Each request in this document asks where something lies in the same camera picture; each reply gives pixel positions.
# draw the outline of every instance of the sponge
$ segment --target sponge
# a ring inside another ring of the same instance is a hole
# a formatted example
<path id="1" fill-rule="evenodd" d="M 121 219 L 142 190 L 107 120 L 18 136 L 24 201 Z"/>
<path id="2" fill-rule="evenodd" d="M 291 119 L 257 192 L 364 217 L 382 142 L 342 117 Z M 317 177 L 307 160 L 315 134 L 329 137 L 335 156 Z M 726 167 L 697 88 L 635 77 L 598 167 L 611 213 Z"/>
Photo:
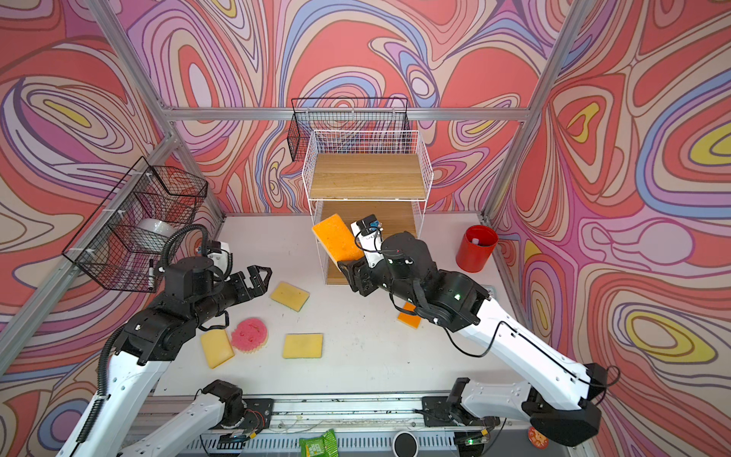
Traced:
<path id="1" fill-rule="evenodd" d="M 284 339 L 284 358 L 321 358 L 322 333 L 291 333 Z"/>
<path id="2" fill-rule="evenodd" d="M 406 302 L 404 303 L 404 309 L 407 311 L 414 311 L 416 309 L 416 306 L 409 302 Z M 419 328 L 419 324 L 421 323 L 421 317 L 411 316 L 404 313 L 398 313 L 398 320 L 413 328 Z"/>
<path id="3" fill-rule="evenodd" d="M 304 290 L 291 284 L 287 284 L 286 282 L 280 282 L 274 292 L 269 295 L 269 298 L 285 305 L 287 308 L 300 311 L 309 296 L 309 292 L 305 292 Z"/>
<path id="4" fill-rule="evenodd" d="M 241 352 L 254 352 L 267 343 L 267 326 L 256 317 L 250 317 L 231 333 L 231 345 Z"/>
<path id="5" fill-rule="evenodd" d="M 209 368 L 216 368 L 233 357 L 233 349 L 228 341 L 226 330 L 209 330 L 200 336 L 205 359 Z"/>
<path id="6" fill-rule="evenodd" d="M 352 232 L 338 214 L 333 214 L 315 225 L 312 231 L 336 265 L 341 261 L 363 257 L 363 251 L 355 246 Z"/>

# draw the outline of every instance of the metal frame bar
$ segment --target metal frame bar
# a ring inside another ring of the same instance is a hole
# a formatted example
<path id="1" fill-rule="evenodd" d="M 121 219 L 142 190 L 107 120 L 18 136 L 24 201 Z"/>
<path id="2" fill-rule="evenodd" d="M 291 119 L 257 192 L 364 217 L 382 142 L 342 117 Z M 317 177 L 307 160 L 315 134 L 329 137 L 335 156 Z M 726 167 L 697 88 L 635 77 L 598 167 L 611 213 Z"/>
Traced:
<path id="1" fill-rule="evenodd" d="M 531 101 L 529 103 L 530 114 L 515 134 L 510 150 L 508 150 L 505 161 L 500 167 L 500 171 L 498 171 L 498 175 L 495 178 L 495 184 L 485 201 L 485 207 L 482 209 L 483 221 L 489 219 L 489 214 L 498 204 L 500 195 L 504 193 L 505 187 L 508 186 L 512 180 L 520 155 L 528 145 L 531 133 L 538 125 L 538 120 L 541 117 L 543 106 L 548 101 L 548 95 L 553 88 L 553 84 L 556 82 L 558 74 L 566 61 L 566 57 L 569 55 L 571 47 L 574 45 L 576 40 L 576 36 L 583 25 L 584 19 L 589 11 L 591 11 L 593 5 L 594 0 L 574 1 L 571 4 L 569 13 L 564 21 L 564 25 L 558 33 L 556 44 L 553 46 L 550 56 L 548 57 L 546 68 L 543 69 L 543 73 L 538 79 L 538 84 L 536 85 L 533 96 L 531 97 Z"/>
<path id="2" fill-rule="evenodd" d="M 351 108 L 317 108 L 317 111 L 352 111 Z M 358 111 L 392 111 L 391 108 L 359 108 Z M 292 108 L 184 108 L 163 107 L 168 121 L 289 121 Z M 525 121 L 528 108 L 409 108 L 411 121 L 496 120 Z"/>
<path id="3" fill-rule="evenodd" d="M 157 145 L 150 154 L 148 161 L 151 164 L 164 163 L 175 142 L 171 137 L 166 137 L 162 143 Z M 75 247 L 83 247 L 89 244 L 91 239 L 102 229 L 102 226 L 114 214 L 114 210 L 134 189 L 137 180 L 143 175 L 132 175 L 127 184 L 117 191 L 117 194 L 107 204 L 105 210 L 94 220 L 86 231 L 77 239 Z M 23 304 L 20 311 L 13 316 L 0 333 L 0 376 L 12 365 L 12 362 L 20 354 L 20 351 L 28 343 L 28 340 L 36 333 L 45 318 L 50 314 L 59 300 L 66 294 L 71 284 L 80 273 L 77 266 L 67 258 L 61 256 L 52 274 L 41 284 L 40 287 Z"/>
<path id="4" fill-rule="evenodd" d="M 193 173 L 201 178 L 205 176 L 200 170 L 198 163 L 195 162 L 193 154 L 191 153 L 188 145 L 182 140 L 178 129 L 175 127 L 175 122 L 168 119 L 167 115 L 163 111 L 164 103 L 162 98 L 157 94 L 157 90 L 149 78 L 145 67 L 142 65 L 142 61 L 132 47 L 132 43 L 129 41 L 122 24 L 117 19 L 116 14 L 112 11 L 111 6 L 107 0 L 87 0 L 87 5 L 91 13 L 96 19 L 96 23 L 104 33 L 107 41 L 111 45 L 112 49 L 117 53 L 121 62 L 122 70 L 126 76 L 134 81 L 137 89 L 142 94 L 147 108 L 150 110 L 153 118 L 160 125 L 163 132 L 171 135 L 177 142 L 178 157 L 181 163 L 185 167 L 186 171 Z M 206 197 L 206 203 L 210 208 L 211 214 L 216 220 L 216 226 L 219 226 L 224 219 L 224 215 L 211 194 Z"/>

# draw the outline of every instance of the black cable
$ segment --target black cable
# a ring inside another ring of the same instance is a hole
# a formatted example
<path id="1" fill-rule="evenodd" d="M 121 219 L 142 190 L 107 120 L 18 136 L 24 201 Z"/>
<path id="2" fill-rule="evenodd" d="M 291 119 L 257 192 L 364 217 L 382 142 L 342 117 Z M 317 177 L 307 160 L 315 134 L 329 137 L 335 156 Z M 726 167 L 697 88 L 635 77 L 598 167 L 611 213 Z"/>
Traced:
<path id="1" fill-rule="evenodd" d="M 222 251 L 226 252 L 226 271 L 224 271 L 224 281 L 231 276 L 231 270 L 233 270 L 233 252 L 228 252 L 225 249 Z"/>
<path id="2" fill-rule="evenodd" d="M 502 321 L 500 321 L 500 323 L 498 323 L 498 327 L 502 323 L 505 323 L 505 325 L 507 325 L 507 322 L 505 322 L 505 321 L 502 320 Z M 513 331 L 513 333 L 518 334 L 521 338 L 523 338 L 524 340 L 526 340 L 532 347 L 534 347 L 537 350 L 539 350 L 543 355 L 545 355 L 552 362 L 554 362 L 560 369 L 564 370 L 568 375 L 570 375 L 574 379 L 577 379 L 579 382 L 583 382 L 584 384 L 589 385 L 591 387 L 605 388 L 605 389 L 606 388 L 609 388 L 609 387 L 612 387 L 614 384 L 616 384 L 617 382 L 619 382 L 619 378 L 621 377 L 621 370 L 619 369 L 619 367 L 617 365 L 609 365 L 607 367 L 607 371 L 609 371 L 609 369 L 612 368 L 612 367 L 614 367 L 614 368 L 617 369 L 617 377 L 612 382 L 610 382 L 609 384 L 606 384 L 606 385 L 605 384 L 596 384 L 595 382 L 585 381 L 585 380 L 579 378 L 579 376 L 577 376 L 575 373 L 572 373 L 568 368 L 566 368 L 565 366 L 561 365 L 561 362 L 559 362 L 555 358 L 551 357 L 550 354 L 548 354 L 546 351 L 544 351 L 543 349 L 541 349 L 537 344 L 535 344 L 534 342 L 532 342 L 530 339 L 526 338 L 525 335 L 523 335 L 522 333 L 519 333 L 516 329 L 514 329 L 513 327 L 510 327 L 509 325 L 508 325 L 508 328 L 510 328 L 510 330 Z M 492 341 L 490 341 L 490 345 L 491 346 L 493 344 L 493 341 L 495 341 L 495 334 L 493 334 L 493 339 L 492 339 Z"/>
<path id="3" fill-rule="evenodd" d="M 414 409 L 414 412 L 417 413 L 417 414 L 421 414 L 421 415 L 424 415 L 424 416 L 428 416 L 428 417 L 430 417 L 430 418 L 432 418 L 434 420 L 438 420 L 439 422 L 446 422 L 446 423 L 453 422 L 452 419 L 449 419 L 449 418 L 447 418 L 447 419 L 438 418 L 437 416 L 435 416 L 433 414 L 430 414 L 430 413 L 424 411 L 423 409 Z"/>
<path id="4" fill-rule="evenodd" d="M 74 450 L 71 451 L 71 455 L 69 457 L 74 457 L 74 454 L 76 454 L 76 450 L 79 448 L 79 445 L 81 443 L 76 442 L 76 446 L 74 446 Z"/>
<path id="5" fill-rule="evenodd" d="M 188 232 L 192 232 L 193 230 L 200 230 L 202 234 L 200 255 L 202 257 L 206 257 L 208 255 L 208 229 L 205 227 L 205 225 L 202 224 L 188 224 L 177 232 L 173 233 L 170 238 L 165 241 L 165 245 L 162 247 L 160 254 L 161 267 L 167 268 L 170 265 L 171 248 L 178 241 L 179 238 L 182 238 L 183 236 L 185 236 L 185 234 L 187 234 Z"/>
<path id="6" fill-rule="evenodd" d="M 380 231 L 379 231 L 378 227 L 366 227 L 365 229 L 363 229 L 360 232 L 358 232 L 355 235 L 353 235 L 353 243 L 355 243 L 355 247 L 357 247 L 358 249 L 360 249 L 363 252 L 373 252 L 375 254 L 383 254 L 384 252 L 391 252 L 393 254 L 396 254 L 396 253 L 400 252 L 398 249 L 396 249 L 396 250 L 387 249 L 385 251 L 372 251 L 370 249 L 364 248 L 363 246 L 360 245 L 360 243 L 358 243 L 358 236 L 359 235 L 361 235 L 361 236 L 368 236 L 368 235 L 370 235 L 374 231 L 375 232 L 379 232 L 379 235 L 380 235 Z"/>
<path id="7" fill-rule="evenodd" d="M 208 457 L 211 457 L 208 453 L 208 449 L 205 448 L 205 444 L 203 443 L 203 435 L 198 435 L 198 439 L 200 439 L 200 446 L 203 448 L 203 452 L 205 452 Z"/>
<path id="8" fill-rule="evenodd" d="M 498 334 L 498 330 L 500 330 L 500 324 L 505 324 L 508 327 L 510 327 L 507 324 L 507 322 L 505 322 L 504 320 L 501 320 L 500 322 L 498 322 L 497 327 L 495 327 L 495 333 L 493 333 L 493 338 L 490 340 L 490 344 L 488 345 L 488 348 L 482 354 L 479 354 L 479 355 L 470 354 L 469 352 L 464 352 L 459 346 L 457 346 L 457 344 L 455 343 L 455 340 L 452 339 L 452 335 L 450 335 L 450 332 L 446 328 L 444 329 L 444 332 L 447 334 L 447 338 L 450 339 L 452 346 L 457 348 L 457 351 L 462 352 L 464 355 L 468 355 L 469 357 L 480 358 L 480 357 L 485 357 L 488 354 L 488 352 L 490 352 L 490 349 L 493 348 L 493 343 L 495 342 L 495 337 Z"/>
<path id="9" fill-rule="evenodd" d="M 114 345 L 114 341 L 117 339 L 117 337 L 119 337 L 123 330 L 124 325 L 114 330 L 112 334 L 109 335 L 109 338 L 107 338 L 107 341 L 102 347 L 102 351 L 99 353 L 99 367 L 96 370 L 96 396 L 98 396 L 99 398 L 97 398 L 94 401 L 94 404 L 91 406 L 89 416 L 86 417 L 86 421 L 79 431 L 79 436 L 76 439 L 76 443 L 83 443 L 86 441 L 89 433 L 91 433 L 91 429 L 94 427 L 96 418 L 99 417 L 99 413 L 102 411 L 104 402 L 107 400 L 109 354 L 112 352 L 112 346 Z M 74 452 L 76 452 L 77 448 L 78 444 L 76 445 L 76 447 L 74 447 Z"/>
<path id="10" fill-rule="evenodd" d="M 507 418 L 505 418 L 505 420 L 503 420 L 503 425 L 500 426 L 500 430 L 498 430 L 498 432 L 495 434 L 495 439 L 492 439 L 490 441 L 490 443 L 485 446 L 485 450 L 480 454 L 481 456 L 483 456 L 486 453 L 488 453 L 488 451 L 490 450 L 490 448 L 495 445 L 495 441 L 497 441 L 498 438 L 500 437 L 500 432 L 502 431 L 503 427 L 505 427 L 505 423 L 506 422 L 507 422 Z"/>
<path id="11" fill-rule="evenodd" d="M 602 391 L 602 397 L 599 399 L 597 403 L 594 404 L 595 407 L 598 407 L 602 402 L 604 401 L 604 398 L 607 396 L 607 389 L 604 389 Z"/>

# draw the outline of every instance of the black wire basket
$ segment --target black wire basket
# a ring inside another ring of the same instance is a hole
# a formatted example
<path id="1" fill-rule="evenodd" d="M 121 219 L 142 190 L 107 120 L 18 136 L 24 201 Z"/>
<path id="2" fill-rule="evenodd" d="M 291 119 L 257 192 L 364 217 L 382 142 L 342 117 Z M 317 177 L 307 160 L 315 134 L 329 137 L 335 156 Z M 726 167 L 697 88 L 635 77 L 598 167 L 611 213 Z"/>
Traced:
<path id="1" fill-rule="evenodd" d="M 411 130 L 405 97 L 303 97 L 292 99 L 287 145 L 302 161 L 313 130 Z"/>
<path id="2" fill-rule="evenodd" d="M 103 202 L 64 248 L 63 255 L 106 290 L 155 292 L 160 276 L 153 275 L 153 269 L 163 246 L 172 233 L 193 222 L 208 193 L 204 178 L 177 167 L 149 165 L 146 160 L 143 171 L 134 172 L 139 163 L 107 196 L 124 184 L 133 185 L 101 230 L 86 246 L 70 247 Z"/>

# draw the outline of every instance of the swirl pattern wallpaper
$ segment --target swirl pattern wallpaper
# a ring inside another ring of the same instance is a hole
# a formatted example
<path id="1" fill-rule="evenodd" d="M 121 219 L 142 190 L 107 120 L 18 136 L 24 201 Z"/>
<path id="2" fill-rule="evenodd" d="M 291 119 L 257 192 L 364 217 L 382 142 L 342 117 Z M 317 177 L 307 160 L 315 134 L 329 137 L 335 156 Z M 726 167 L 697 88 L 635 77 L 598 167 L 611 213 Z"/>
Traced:
<path id="1" fill-rule="evenodd" d="M 571 4 L 104 1 L 162 102 L 192 108 L 391 95 L 528 107 Z M 0 0 L 0 38 L 1 330 L 164 135 L 86 0 Z M 596 0 L 491 214 L 532 330 L 622 371 L 599 456 L 731 455 L 730 68 L 731 2 Z M 481 210 L 518 124 L 414 122 L 429 209 Z M 288 122 L 174 127 L 223 212 L 306 211 Z M 213 230 L 211 212 L 197 221 Z M 0 457 L 56 454 L 103 342 L 150 299 L 77 278 L 0 378 Z"/>
<path id="2" fill-rule="evenodd" d="M 731 3 L 599 1 L 493 215 L 532 330 L 621 369 L 601 456 L 731 455 L 730 113 Z"/>
<path id="3" fill-rule="evenodd" d="M 0 1 L 0 42 L 1 331 L 162 134 L 83 0 Z M 0 378 L 0 456 L 56 454 L 105 339 L 147 300 L 75 280 Z"/>

